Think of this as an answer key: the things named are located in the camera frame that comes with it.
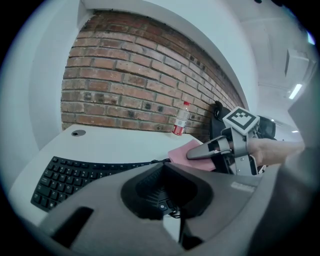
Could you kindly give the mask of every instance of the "plastic water bottle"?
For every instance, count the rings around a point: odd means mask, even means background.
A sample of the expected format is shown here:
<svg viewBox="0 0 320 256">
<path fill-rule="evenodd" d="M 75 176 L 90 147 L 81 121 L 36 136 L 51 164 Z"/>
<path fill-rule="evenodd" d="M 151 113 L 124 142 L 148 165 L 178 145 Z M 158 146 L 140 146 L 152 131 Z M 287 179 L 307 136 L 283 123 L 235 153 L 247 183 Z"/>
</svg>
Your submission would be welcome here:
<svg viewBox="0 0 320 256">
<path fill-rule="evenodd" d="M 178 114 L 176 115 L 173 129 L 172 129 L 172 133 L 174 135 L 181 136 L 182 133 L 184 132 L 184 128 L 186 126 L 186 123 L 189 117 L 189 110 L 188 110 L 189 105 L 190 103 L 185 101 L 183 103 L 183 107 L 179 109 Z"/>
</svg>

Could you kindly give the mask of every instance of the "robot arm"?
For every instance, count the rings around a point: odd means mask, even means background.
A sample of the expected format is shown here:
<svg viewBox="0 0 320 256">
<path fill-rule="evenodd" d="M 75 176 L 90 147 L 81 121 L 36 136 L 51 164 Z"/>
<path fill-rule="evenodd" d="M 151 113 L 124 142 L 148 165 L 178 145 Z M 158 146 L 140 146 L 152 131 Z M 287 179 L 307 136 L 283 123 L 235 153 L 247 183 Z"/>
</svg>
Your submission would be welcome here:
<svg viewBox="0 0 320 256">
<path fill-rule="evenodd" d="M 238 106 L 222 120 L 226 128 L 221 131 L 221 136 L 189 150 L 186 157 L 189 160 L 211 158 L 217 172 L 221 173 L 258 174 L 256 160 L 247 151 L 247 141 L 256 136 L 260 118 Z"/>
</svg>

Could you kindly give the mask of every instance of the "brick wall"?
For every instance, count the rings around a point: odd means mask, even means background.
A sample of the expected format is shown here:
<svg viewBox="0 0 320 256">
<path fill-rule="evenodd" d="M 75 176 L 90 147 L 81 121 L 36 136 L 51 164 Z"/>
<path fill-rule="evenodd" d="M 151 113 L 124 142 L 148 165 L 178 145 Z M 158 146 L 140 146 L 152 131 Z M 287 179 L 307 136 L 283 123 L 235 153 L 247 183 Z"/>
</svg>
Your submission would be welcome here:
<svg viewBox="0 0 320 256">
<path fill-rule="evenodd" d="M 230 80 L 195 43 L 147 17 L 96 12 L 69 53 L 62 128 L 76 123 L 169 132 L 188 101 L 185 131 L 206 141 L 216 100 L 243 107 Z"/>
</svg>

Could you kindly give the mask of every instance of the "ceiling light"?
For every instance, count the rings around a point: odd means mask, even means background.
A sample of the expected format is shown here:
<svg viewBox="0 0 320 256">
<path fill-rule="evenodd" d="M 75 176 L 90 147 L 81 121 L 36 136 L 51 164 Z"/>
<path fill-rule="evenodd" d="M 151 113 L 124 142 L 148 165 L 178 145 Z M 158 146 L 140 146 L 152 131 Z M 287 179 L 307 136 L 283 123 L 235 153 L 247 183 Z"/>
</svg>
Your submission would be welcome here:
<svg viewBox="0 0 320 256">
<path fill-rule="evenodd" d="M 291 95 L 289 96 L 289 99 L 290 99 L 290 100 L 292 100 L 292 99 L 297 95 L 297 93 L 300 91 L 301 87 L 302 87 L 302 84 L 300 84 L 300 83 L 298 83 L 298 84 L 295 86 L 293 92 L 292 92 Z"/>
</svg>

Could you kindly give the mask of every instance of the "black slot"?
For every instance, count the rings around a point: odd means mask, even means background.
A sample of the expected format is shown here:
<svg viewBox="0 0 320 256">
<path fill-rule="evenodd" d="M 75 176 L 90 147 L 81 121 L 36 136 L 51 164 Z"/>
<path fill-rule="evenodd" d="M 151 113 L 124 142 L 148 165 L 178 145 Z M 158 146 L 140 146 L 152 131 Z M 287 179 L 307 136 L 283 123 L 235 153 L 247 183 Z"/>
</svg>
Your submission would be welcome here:
<svg viewBox="0 0 320 256">
<path fill-rule="evenodd" d="M 62 246 L 69 248 L 93 211 L 93 209 L 87 207 L 77 209 L 55 232 L 52 239 Z"/>
</svg>

